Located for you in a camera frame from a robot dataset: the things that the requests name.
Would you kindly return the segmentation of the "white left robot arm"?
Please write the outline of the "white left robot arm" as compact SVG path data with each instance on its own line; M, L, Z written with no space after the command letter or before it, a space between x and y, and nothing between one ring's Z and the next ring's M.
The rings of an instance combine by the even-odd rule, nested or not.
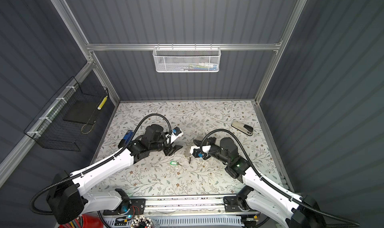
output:
M114 191L110 195L92 198L89 191L107 177L148 157L151 152L163 151L165 156L173 155L181 149L180 145L173 143L183 134L179 127L164 132L162 126L153 124L146 128L144 135L127 141L120 150L103 160L72 174L57 174L55 186L46 198L57 223L69 223L84 213L121 208L122 203L128 202L128 195L124 192Z

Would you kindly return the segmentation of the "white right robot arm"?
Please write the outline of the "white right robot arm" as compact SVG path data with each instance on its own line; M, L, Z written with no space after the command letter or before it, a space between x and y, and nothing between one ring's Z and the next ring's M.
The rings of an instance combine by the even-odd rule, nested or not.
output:
M226 172L245 186L237 193L241 210L259 211L284 228L324 228L325 219L313 210L319 206L310 197L301 197L255 172L251 163L239 154L231 138L223 138L216 145L216 138L194 140L191 154L204 160L215 158L226 167Z

